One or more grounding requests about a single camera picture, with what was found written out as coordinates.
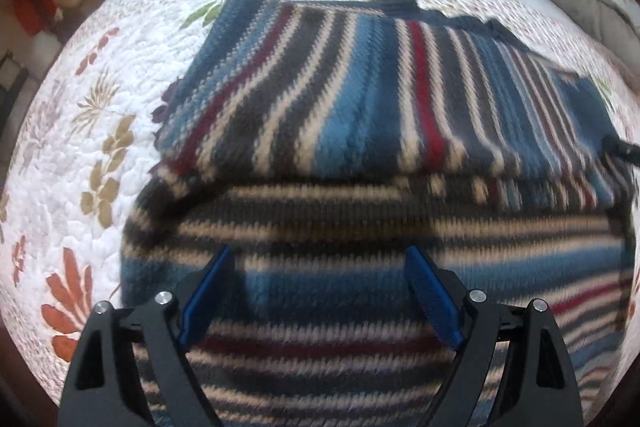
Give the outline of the striped knit sweater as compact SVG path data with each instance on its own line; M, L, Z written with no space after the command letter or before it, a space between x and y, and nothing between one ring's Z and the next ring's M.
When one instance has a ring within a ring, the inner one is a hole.
M229 426L412 426L449 371L405 277L425 251L547 300L590 409L615 371L634 177L593 81L416 0L226 0L154 117L122 301L229 248L190 361Z

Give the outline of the floral quilted bedspread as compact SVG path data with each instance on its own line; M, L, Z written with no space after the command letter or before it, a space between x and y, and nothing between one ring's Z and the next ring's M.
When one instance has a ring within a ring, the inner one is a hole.
M375 0L292 0L369 2ZM154 117L169 87L186 75L226 0L107 0L70 38L29 107L1 199L1 310L30 376L60 403L70 361L94 306L122 301L122 232L160 155ZM582 31L514 0L416 0L423 11L496 22L530 50L593 81L624 142L639 142L639 100L629 76ZM558 321L544 298L521 308L525 325L543 317L551 329L542 349L563 340L570 361L570 403L596 416L634 375L639 362L639 167L630 165L634 269L627 322L615 371L590 409ZM465 327L483 305L500 301L465 285L420 248L405 251L405 277L436 338L454 358L469 350ZM145 347L134 346L142 389L155 421L170 421ZM445 379L427 403L434 411Z

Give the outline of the black chair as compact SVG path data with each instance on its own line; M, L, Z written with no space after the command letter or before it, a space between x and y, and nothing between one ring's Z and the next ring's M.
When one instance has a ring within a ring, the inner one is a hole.
M11 50L1 57L0 134L3 133L13 107L29 76L28 69L15 58Z

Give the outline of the red bag on wall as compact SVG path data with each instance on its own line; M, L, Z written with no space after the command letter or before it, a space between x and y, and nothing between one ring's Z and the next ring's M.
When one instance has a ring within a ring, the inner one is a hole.
M13 0L12 6L16 19L29 37L55 25L58 7L53 0Z

